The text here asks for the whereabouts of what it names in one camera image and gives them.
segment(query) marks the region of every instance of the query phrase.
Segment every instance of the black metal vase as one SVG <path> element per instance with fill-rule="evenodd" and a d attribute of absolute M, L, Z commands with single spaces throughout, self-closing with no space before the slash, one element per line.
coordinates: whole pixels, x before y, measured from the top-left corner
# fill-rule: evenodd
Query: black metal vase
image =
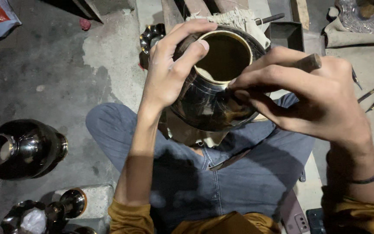
<path fill-rule="evenodd" d="M 265 55 L 265 49 L 246 32 L 219 25 L 215 31 L 181 41 L 174 61 L 196 40 L 206 40 L 210 50 L 191 69 L 171 110 L 188 125 L 207 132 L 231 131 L 255 119 L 259 114 L 256 109 L 237 100 L 227 85 Z"/>
<path fill-rule="evenodd" d="M 65 136 L 37 120 L 13 120 L 0 126 L 0 179 L 41 177 L 66 153 Z"/>

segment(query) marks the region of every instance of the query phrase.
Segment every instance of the shirt sleeve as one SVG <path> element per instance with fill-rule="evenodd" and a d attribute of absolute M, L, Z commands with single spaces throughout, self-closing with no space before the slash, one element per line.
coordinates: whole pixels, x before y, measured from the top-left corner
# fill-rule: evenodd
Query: shirt sleeve
<path fill-rule="evenodd" d="M 151 205 L 126 206 L 113 199 L 108 208 L 110 234 L 154 234 Z"/>
<path fill-rule="evenodd" d="M 327 233 L 374 233 L 374 202 L 359 202 L 333 196 L 323 187 L 324 225 Z"/>

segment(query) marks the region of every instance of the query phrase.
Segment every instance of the person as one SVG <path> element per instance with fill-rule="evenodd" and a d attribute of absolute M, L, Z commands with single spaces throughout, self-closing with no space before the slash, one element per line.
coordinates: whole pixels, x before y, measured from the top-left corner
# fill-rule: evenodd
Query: person
<path fill-rule="evenodd" d="M 330 142 L 322 207 L 328 233 L 374 233 L 374 147 L 358 105 L 351 64 L 322 57 L 311 73 L 281 65 L 307 56 L 275 47 L 249 65 L 228 88 L 270 121 L 231 131 L 202 155 L 166 139 L 157 126 L 177 99 L 191 68 L 209 50 L 192 43 L 177 61 L 176 45 L 217 27 L 205 19 L 176 25 L 151 50 L 142 100 L 135 114 L 122 104 L 92 109 L 86 126 L 121 172 L 108 209 L 111 233 L 280 233 L 282 201 L 296 183 L 314 137 Z M 277 102 L 263 95 L 291 93 Z M 207 170 L 237 154 L 243 158 Z"/>

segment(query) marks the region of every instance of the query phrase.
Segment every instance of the left hand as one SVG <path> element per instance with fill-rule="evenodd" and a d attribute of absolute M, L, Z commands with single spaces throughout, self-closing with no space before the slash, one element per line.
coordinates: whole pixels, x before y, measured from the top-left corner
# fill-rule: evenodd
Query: left hand
<path fill-rule="evenodd" d="M 198 40 L 174 61 L 172 57 L 177 44 L 190 34 L 210 32 L 216 28 L 217 24 L 209 23 L 207 19 L 192 19 L 175 25 L 168 35 L 151 48 L 140 109 L 147 107 L 149 111 L 158 114 L 175 102 L 191 68 L 209 51 L 209 44 Z"/>

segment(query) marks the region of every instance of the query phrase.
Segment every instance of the mustard yellow shirt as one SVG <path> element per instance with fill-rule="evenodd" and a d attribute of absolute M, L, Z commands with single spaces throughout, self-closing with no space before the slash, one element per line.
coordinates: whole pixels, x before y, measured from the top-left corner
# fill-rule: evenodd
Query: mustard yellow shirt
<path fill-rule="evenodd" d="M 325 224 L 327 233 L 362 233 L 368 231 L 374 234 L 374 203 L 362 203 L 350 198 L 341 201 L 325 199 L 322 206 L 327 207 Z M 150 217 L 150 205 L 126 206 L 115 199 L 108 209 L 111 216 L 111 234 L 154 234 L 154 224 Z M 234 211 L 226 215 L 199 221 L 183 221 L 172 234 L 228 234 L 255 233 L 279 234 L 278 224 L 271 218 L 259 214 L 249 213 L 241 215 Z"/>

